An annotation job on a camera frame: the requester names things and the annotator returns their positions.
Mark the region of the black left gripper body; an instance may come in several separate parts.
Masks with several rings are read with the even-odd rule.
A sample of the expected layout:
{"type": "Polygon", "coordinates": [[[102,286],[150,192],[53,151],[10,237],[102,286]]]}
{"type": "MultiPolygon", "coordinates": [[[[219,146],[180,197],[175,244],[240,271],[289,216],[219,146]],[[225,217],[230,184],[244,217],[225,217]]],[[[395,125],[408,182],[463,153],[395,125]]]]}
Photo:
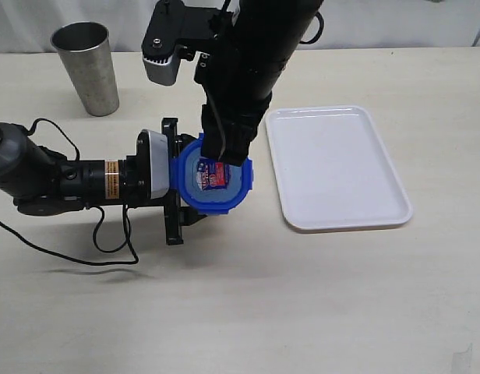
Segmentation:
{"type": "Polygon", "coordinates": [[[127,203],[132,208],[161,206],[167,245],[181,245],[181,200],[174,180],[180,153],[178,119],[164,118],[161,131],[142,130],[136,140],[136,155],[127,163],[127,203]]]}

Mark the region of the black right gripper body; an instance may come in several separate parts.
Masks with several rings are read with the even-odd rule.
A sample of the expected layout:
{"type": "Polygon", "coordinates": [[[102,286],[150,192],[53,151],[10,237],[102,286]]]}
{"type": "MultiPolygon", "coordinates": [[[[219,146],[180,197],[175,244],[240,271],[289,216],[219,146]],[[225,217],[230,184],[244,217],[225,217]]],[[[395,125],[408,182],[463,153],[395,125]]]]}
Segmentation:
{"type": "Polygon", "coordinates": [[[269,77],[206,77],[200,85],[206,94],[200,117],[203,129],[218,129],[218,122],[223,129],[256,129],[270,106],[269,77]]]}

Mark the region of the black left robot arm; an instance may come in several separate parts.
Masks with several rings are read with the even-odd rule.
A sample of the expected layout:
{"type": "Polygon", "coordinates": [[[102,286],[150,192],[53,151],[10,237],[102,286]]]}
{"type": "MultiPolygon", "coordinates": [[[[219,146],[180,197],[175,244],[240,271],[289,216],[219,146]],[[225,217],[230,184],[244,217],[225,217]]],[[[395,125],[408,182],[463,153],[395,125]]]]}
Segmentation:
{"type": "Polygon", "coordinates": [[[0,190],[13,198],[25,215],[50,217],[68,212],[126,206],[161,206],[166,242],[183,242],[182,228],[207,215],[191,204],[182,205],[175,171],[178,156],[195,137],[177,132],[177,118],[163,118],[161,131],[142,130],[136,153],[119,160],[83,160],[40,146],[30,128],[0,122],[0,190]]]}

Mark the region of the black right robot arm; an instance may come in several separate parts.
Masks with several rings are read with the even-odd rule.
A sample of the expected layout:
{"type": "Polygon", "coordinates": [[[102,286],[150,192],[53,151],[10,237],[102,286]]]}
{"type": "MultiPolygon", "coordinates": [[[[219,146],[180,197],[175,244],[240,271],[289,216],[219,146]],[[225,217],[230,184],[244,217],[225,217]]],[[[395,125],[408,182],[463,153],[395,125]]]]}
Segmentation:
{"type": "Polygon", "coordinates": [[[202,86],[201,154],[240,166],[270,106],[273,88],[311,22],[324,20],[320,1],[240,1],[221,27],[212,51],[200,57],[195,81],[202,86]]]}

